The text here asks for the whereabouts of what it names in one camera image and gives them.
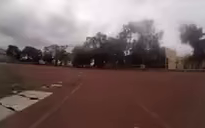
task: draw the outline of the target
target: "overcast sky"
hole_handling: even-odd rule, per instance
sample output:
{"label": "overcast sky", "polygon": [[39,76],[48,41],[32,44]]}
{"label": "overcast sky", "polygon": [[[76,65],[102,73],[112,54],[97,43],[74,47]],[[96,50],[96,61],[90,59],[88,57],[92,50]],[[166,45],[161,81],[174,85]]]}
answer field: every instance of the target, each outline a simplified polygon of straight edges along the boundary
{"label": "overcast sky", "polygon": [[190,53],[178,28],[195,23],[205,31],[205,0],[0,0],[0,46],[81,44],[86,36],[115,36],[123,24],[143,19],[164,30],[162,45]]}

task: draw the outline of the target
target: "tree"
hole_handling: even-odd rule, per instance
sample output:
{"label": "tree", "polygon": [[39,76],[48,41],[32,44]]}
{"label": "tree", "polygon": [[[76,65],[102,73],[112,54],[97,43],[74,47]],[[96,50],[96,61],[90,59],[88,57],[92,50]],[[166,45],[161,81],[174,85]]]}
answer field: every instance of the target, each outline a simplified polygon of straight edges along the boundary
{"label": "tree", "polygon": [[26,57],[26,61],[39,62],[39,60],[42,58],[42,52],[41,50],[34,47],[26,46],[22,50],[22,57]]}
{"label": "tree", "polygon": [[151,64],[154,63],[164,63],[159,62],[159,58],[163,56],[160,48],[163,31],[155,28],[153,20],[129,22],[124,27],[124,30],[128,32],[128,50],[133,64],[152,66]]}
{"label": "tree", "polygon": [[205,42],[201,38],[205,35],[203,29],[195,24],[183,24],[180,26],[180,38],[182,43],[189,44],[193,49],[192,60],[197,62],[197,68],[205,60]]}
{"label": "tree", "polygon": [[59,46],[56,44],[44,47],[44,59],[47,61],[55,60],[55,65],[64,63],[67,64],[68,53],[66,52],[67,46]]}
{"label": "tree", "polygon": [[21,51],[20,49],[15,46],[15,45],[9,45],[7,50],[6,50],[6,54],[7,56],[10,56],[14,59],[19,60],[20,59],[20,55],[21,55]]}

